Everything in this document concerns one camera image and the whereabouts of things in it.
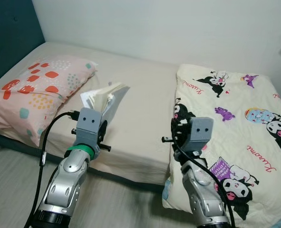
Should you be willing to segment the cream sheeted bed mattress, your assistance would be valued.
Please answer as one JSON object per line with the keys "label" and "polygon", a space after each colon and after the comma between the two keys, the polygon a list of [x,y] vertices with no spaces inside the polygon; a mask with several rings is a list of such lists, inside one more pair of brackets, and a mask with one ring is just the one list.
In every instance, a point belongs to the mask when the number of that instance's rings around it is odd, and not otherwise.
{"label": "cream sheeted bed mattress", "polygon": [[[164,185],[169,167],[170,148],[160,138],[169,133],[169,120],[172,117],[175,90],[177,87],[177,65],[158,63],[143,59],[124,57],[91,48],[83,48],[62,43],[44,43],[32,50],[0,78],[0,89],[11,80],[28,70],[37,60],[54,55],[74,55],[97,63],[97,72],[89,82],[81,87],[62,105],[61,111],[80,110],[83,107],[80,93],[106,87],[109,82],[122,82],[130,86],[109,123],[104,143],[112,146],[110,152],[101,150],[98,159],[92,162],[92,169],[101,175],[110,176],[117,182],[126,180],[135,183]],[[208,114],[215,114],[214,107],[232,111],[234,106],[243,108],[240,117],[244,118],[247,108],[264,108],[281,115],[281,99],[268,77],[257,78],[254,85],[258,92],[243,93],[229,89],[221,98],[234,104],[210,105],[201,107]],[[71,134],[77,122],[62,118],[49,133],[48,161],[60,162],[64,150],[72,145],[75,135]],[[20,135],[14,130],[0,129],[0,145],[8,149],[39,156],[38,146],[28,140],[28,135]]]}

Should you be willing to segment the cream cartoon print blanket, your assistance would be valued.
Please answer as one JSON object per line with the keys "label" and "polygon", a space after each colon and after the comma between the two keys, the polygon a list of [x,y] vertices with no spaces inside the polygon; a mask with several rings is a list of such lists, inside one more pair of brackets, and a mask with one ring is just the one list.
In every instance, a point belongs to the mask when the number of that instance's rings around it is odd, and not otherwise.
{"label": "cream cartoon print blanket", "polygon": [[182,64],[166,208],[234,228],[281,228],[281,100],[266,77]]}

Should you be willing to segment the pink pillow with red spots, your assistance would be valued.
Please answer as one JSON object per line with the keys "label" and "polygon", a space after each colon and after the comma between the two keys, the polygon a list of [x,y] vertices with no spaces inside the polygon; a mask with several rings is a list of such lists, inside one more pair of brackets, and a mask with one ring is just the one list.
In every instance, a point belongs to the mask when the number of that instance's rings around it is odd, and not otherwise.
{"label": "pink pillow with red spots", "polygon": [[14,130],[35,146],[60,106],[96,72],[97,64],[73,55],[39,59],[0,86],[0,129]]}

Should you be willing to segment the white book with blue letters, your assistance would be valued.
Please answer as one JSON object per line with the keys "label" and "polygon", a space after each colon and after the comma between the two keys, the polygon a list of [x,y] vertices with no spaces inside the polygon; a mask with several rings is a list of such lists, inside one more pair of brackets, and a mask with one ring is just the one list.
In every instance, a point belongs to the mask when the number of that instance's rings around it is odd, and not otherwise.
{"label": "white book with blue letters", "polygon": [[109,83],[108,87],[81,93],[80,97],[85,108],[100,112],[101,120],[106,120],[110,124],[129,88],[120,82]]}

